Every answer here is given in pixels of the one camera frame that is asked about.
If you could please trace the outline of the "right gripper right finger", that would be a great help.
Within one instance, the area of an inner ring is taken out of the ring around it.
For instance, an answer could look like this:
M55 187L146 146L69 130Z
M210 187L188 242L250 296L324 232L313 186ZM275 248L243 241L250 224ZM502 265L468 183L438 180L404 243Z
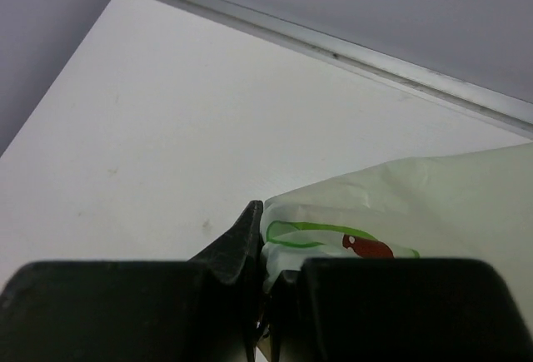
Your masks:
M506 283L464 259L310 259L271 293L275 361L529 361Z

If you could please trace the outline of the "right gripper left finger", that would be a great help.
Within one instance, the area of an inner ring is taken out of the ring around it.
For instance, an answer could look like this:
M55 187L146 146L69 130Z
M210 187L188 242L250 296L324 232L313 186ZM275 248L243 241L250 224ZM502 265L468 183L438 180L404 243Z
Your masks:
M189 260L22 266L1 294L2 360L254 360L262 210Z

